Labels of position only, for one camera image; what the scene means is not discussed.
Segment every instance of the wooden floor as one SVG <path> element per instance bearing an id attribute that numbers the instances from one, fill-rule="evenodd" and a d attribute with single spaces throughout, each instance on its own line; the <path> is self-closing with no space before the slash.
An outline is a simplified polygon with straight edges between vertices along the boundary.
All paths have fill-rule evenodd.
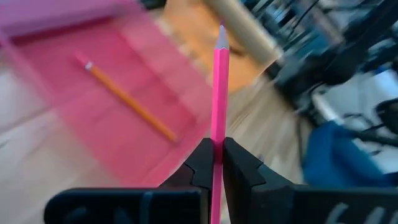
<path id="1" fill-rule="evenodd" d="M 116 186 L 1 59 L 0 103 L 1 223 L 42 223 L 47 200 L 70 187 Z M 301 183 L 294 127 L 292 109 L 265 77 L 229 96 L 227 135 L 279 174 Z M 226 209 L 223 222 L 228 222 Z"/>

